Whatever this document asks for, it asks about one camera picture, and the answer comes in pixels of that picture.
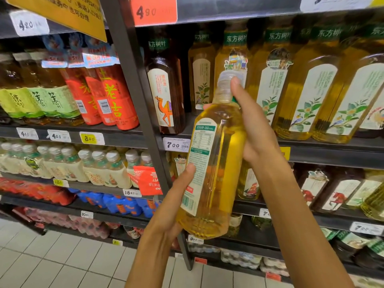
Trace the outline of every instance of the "red tag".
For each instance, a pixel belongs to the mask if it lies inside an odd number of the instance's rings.
[[[129,0],[135,26],[177,22],[176,0]]]

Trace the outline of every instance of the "red price tag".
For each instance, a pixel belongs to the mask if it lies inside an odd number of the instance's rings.
[[[177,22],[176,0],[129,0],[135,26]]]

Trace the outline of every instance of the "hand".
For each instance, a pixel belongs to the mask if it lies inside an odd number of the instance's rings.
[[[180,208],[184,191],[192,181],[195,171],[195,165],[189,163],[184,172],[173,182],[172,188],[147,225],[144,235],[146,232],[151,233],[151,236],[160,234],[165,235],[169,243],[174,241],[182,230],[180,224],[175,221],[176,214]]]

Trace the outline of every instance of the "camel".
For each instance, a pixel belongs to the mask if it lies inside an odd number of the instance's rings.
[[[160,112],[164,114],[164,122],[168,125],[168,127],[170,127],[170,116],[172,115],[172,107],[170,105],[170,101],[167,101],[163,107],[163,98],[160,98],[159,96],[156,96],[155,98],[157,100],[157,107],[159,108]]]

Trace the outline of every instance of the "yellow sign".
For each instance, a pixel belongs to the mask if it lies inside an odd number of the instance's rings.
[[[280,147],[281,152],[283,153],[286,160],[289,160],[291,155],[291,147]]]
[[[7,3],[107,42],[99,0],[7,0]]]

